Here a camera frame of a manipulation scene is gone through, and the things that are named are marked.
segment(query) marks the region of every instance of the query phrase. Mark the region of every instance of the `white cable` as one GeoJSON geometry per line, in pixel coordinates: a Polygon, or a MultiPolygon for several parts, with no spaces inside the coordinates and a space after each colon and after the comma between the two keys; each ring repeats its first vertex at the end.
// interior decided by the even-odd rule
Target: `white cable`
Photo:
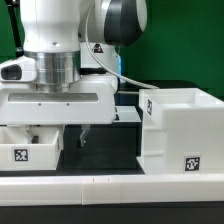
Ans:
{"type": "Polygon", "coordinates": [[[126,82],[129,82],[133,85],[136,85],[136,86],[140,86],[140,87],[143,87],[143,88],[147,88],[147,89],[158,89],[157,86],[153,86],[153,85],[148,85],[148,84],[145,84],[145,83],[141,83],[141,82],[137,82],[137,81],[134,81],[132,79],[129,79],[127,77],[124,77],[116,72],[114,72],[113,70],[111,70],[110,68],[108,68],[103,62],[101,62],[97,56],[93,53],[92,49],[91,49],[91,46],[90,46],[90,43],[89,43],[89,37],[88,37],[88,22],[89,22],[89,16],[90,16],[90,13],[93,9],[95,5],[95,2],[93,2],[93,4],[90,6],[89,8],[89,11],[88,11],[88,14],[87,14],[87,17],[86,17],[86,23],[85,23],[85,41],[86,41],[86,45],[87,45],[87,48],[88,48],[88,51],[89,53],[91,54],[91,56],[95,59],[95,61],[101,65],[105,70],[107,70],[109,73],[111,73],[112,75],[118,77],[119,79],[122,79],[126,82]]]}

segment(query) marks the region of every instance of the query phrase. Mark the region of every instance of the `green background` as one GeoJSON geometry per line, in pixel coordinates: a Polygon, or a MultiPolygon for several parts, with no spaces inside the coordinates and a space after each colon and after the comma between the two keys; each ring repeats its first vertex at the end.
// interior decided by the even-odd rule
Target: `green background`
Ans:
{"type": "MultiPolygon", "coordinates": [[[[122,48],[123,73],[138,80],[186,80],[224,96],[224,1],[147,0],[148,25],[122,48]]],[[[5,1],[0,1],[0,61],[14,57],[5,1]]]]}

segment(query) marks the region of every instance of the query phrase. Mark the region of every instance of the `warning sticker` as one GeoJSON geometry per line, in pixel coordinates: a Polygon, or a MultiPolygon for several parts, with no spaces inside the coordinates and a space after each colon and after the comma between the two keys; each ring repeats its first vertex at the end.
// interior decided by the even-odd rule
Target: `warning sticker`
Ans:
{"type": "Polygon", "coordinates": [[[103,54],[103,49],[100,44],[96,44],[93,48],[94,53],[103,54]]]}

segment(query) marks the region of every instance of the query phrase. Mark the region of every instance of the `label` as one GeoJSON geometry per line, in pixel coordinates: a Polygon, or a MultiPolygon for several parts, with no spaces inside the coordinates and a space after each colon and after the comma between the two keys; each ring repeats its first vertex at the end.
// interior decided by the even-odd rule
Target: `label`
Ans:
{"type": "Polygon", "coordinates": [[[152,102],[148,100],[147,112],[152,115],[152,102]]]}
{"type": "Polygon", "coordinates": [[[201,157],[186,157],[185,172],[200,171],[201,157]]]}
{"type": "Polygon", "coordinates": [[[14,161],[15,162],[28,162],[29,155],[28,149],[14,149],[14,161]]]}

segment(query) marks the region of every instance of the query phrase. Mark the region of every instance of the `white box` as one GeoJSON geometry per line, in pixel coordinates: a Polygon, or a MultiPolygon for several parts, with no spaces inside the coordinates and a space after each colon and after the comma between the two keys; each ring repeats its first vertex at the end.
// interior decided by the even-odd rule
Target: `white box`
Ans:
{"type": "Polygon", "coordinates": [[[199,89],[141,90],[147,174],[224,173],[224,103],[199,89]]]}
{"type": "Polygon", "coordinates": [[[29,144],[20,127],[0,128],[0,170],[55,170],[63,149],[63,128],[32,127],[38,144],[29,144]]]}

